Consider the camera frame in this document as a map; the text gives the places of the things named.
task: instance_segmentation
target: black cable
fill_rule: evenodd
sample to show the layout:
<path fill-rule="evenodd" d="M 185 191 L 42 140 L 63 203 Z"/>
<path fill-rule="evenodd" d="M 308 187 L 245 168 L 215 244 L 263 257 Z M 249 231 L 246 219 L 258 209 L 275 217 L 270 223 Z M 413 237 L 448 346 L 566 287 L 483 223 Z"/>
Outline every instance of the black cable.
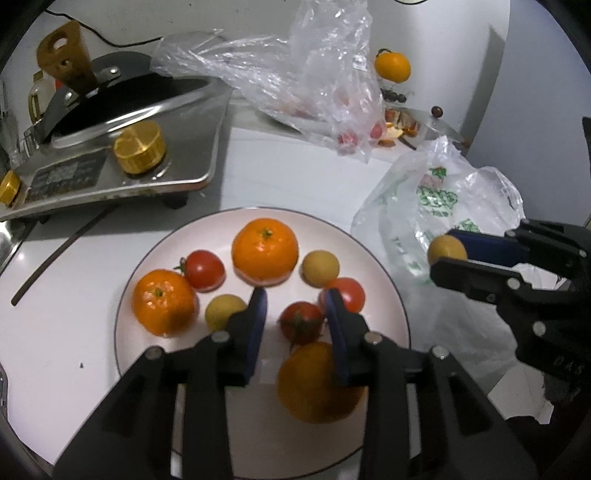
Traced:
<path fill-rule="evenodd" d="M 80 20 L 77 20 L 68 14 L 56 13 L 56 12 L 52 12 L 51 10 L 45 10 L 45 13 L 53 15 L 54 17 L 64 17 L 64 18 L 67 18 L 68 20 L 73 20 L 75 22 L 78 22 L 82 28 L 85 28 L 88 31 L 91 31 L 97 37 L 99 37 L 103 42 L 105 42 L 107 45 L 110 45 L 111 47 L 115 47 L 115 48 L 139 47 L 140 45 L 146 45 L 148 43 L 158 41 L 162 38 L 162 37 L 155 37 L 155 38 L 150 38 L 149 40 L 144 40 L 144 41 L 139 41 L 139 42 L 134 42 L 134 43 L 123 43 L 123 44 L 113 43 L 113 42 L 107 40 L 105 37 L 103 37 L 94 28 L 90 27 L 89 25 L 86 25 L 85 23 L 82 23 Z"/>

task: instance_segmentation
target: white wall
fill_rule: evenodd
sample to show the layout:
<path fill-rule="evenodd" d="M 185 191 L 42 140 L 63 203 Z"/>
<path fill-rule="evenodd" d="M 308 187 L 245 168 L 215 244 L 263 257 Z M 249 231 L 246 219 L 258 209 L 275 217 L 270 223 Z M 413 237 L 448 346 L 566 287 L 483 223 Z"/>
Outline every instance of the white wall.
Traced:
<path fill-rule="evenodd" d="M 512 0 L 507 48 L 491 107 L 468 154 L 517 186 L 526 216 L 584 225 L 591 213 L 591 74 L 536 0 Z"/>
<path fill-rule="evenodd" d="M 411 61 L 408 87 L 415 96 L 407 105 L 425 110 L 440 105 L 451 126 L 473 136 L 501 62 L 510 0 L 429 0 L 419 5 L 368 1 L 374 16 L 372 51 L 387 47 L 402 51 Z M 211 28 L 224 28 L 230 37 L 286 36 L 299 4 L 300 0 L 56 0 L 50 8 L 88 23 L 111 41 L 131 43 Z M 65 21 L 42 14 L 2 74 L 21 132 L 30 124 L 26 101 L 37 70 L 36 46 Z M 88 32 L 85 39 L 92 56 L 112 51 Z M 149 53 L 151 47 L 135 50 Z"/>

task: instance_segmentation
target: clear plastic bag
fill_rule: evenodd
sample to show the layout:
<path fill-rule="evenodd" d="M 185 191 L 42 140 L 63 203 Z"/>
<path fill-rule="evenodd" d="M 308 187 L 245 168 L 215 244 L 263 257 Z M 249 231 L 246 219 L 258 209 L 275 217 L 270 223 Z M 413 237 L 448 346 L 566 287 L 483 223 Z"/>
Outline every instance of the clear plastic bag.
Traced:
<path fill-rule="evenodd" d="M 472 167 L 441 137 L 400 157 L 353 219 L 353 236 L 398 287 L 413 348 L 445 346 L 485 391 L 517 361 L 513 334 L 494 306 L 436 287 L 428 276 L 427 249 L 451 228 L 502 235 L 523 217 L 519 191 L 500 171 Z M 535 267 L 517 269 L 541 286 Z"/>
<path fill-rule="evenodd" d="M 193 32 L 162 39 L 151 69 L 219 77 L 259 110 L 342 154 L 369 158 L 384 105 L 369 53 L 365 1 L 303 0 L 288 39 L 221 41 Z"/>

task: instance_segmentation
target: plate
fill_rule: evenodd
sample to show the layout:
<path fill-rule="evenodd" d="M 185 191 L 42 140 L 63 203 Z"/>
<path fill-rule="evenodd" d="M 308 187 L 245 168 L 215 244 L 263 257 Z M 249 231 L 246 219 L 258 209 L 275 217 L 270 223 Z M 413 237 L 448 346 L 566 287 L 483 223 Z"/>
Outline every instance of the plate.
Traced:
<path fill-rule="evenodd" d="M 370 329 L 403 347 L 409 346 L 407 318 L 394 284 L 379 262 L 350 235 L 314 217 L 269 208 L 226 210 L 188 223 L 160 241 L 129 278 L 117 312 L 115 357 L 122 373 L 150 345 L 161 345 L 167 352 L 191 347 L 209 334 L 203 313 L 212 298 L 233 293 L 248 301 L 252 287 L 233 272 L 230 249 L 236 234 L 248 222 L 261 217 L 275 218 L 291 227 L 300 245 L 300 260 L 286 282 L 267 289 L 268 315 L 255 375 L 246 388 L 226 389 L 226 408 L 235 476 L 284 479 L 310 475 L 348 458 L 361 448 L 365 427 L 365 403 L 342 421 L 309 425 L 292 418 L 277 398 L 275 378 L 289 356 L 289 343 L 277 327 L 277 319 L 290 303 L 315 302 L 319 293 L 298 274 L 305 254 L 315 249 L 332 251 L 340 261 L 340 275 L 357 279 L 365 289 L 366 303 L 361 313 Z M 151 270 L 173 268 L 180 257 L 196 249 L 211 250 L 220 257 L 226 266 L 226 281 L 215 292 L 198 294 L 199 318 L 183 336 L 165 339 L 148 333 L 131 310 L 135 284 Z M 328 331 L 322 339 L 330 342 Z M 183 408 L 182 395 L 178 397 L 175 425 Z M 173 447 L 180 451 L 180 429 L 174 430 Z"/>

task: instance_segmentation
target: lid knob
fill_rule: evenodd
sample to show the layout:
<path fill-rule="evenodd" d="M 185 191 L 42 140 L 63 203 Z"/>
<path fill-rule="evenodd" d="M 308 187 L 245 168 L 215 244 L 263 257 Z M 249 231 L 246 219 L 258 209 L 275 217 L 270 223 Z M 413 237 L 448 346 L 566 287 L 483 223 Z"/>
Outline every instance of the lid knob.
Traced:
<path fill-rule="evenodd" d="M 18 178 L 18 175 L 14 170 L 10 170 L 4 175 L 4 179 L 2 179 L 2 183 L 0 183 L 0 202 L 7 207 L 10 207 L 16 198 L 20 187 L 21 179 Z"/>
<path fill-rule="evenodd" d="M 141 175 L 158 165 L 166 153 L 160 126 L 144 120 L 124 128 L 113 145 L 121 168 L 130 175 Z"/>

